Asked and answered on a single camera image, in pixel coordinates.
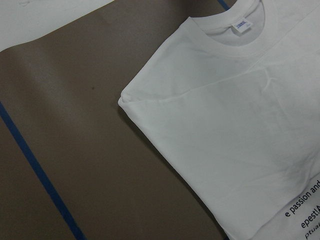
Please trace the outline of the white printed t-shirt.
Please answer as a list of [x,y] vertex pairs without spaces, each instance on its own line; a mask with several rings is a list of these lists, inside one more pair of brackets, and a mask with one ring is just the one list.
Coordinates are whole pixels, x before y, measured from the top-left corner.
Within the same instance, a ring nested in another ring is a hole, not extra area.
[[189,17],[119,106],[235,240],[320,171],[320,3],[238,0]]

